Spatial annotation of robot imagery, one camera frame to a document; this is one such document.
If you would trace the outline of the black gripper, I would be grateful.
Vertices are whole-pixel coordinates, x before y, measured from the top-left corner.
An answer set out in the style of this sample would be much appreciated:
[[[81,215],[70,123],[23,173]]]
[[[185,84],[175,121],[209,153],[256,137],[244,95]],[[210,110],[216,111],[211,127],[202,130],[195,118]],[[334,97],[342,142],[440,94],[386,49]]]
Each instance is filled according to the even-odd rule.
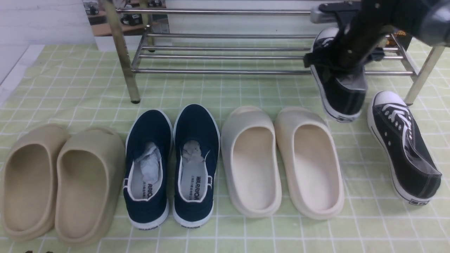
[[[372,60],[370,53],[391,32],[394,1],[344,1],[325,3],[311,10],[314,24],[339,26],[331,44],[304,56],[304,66],[355,71]]]

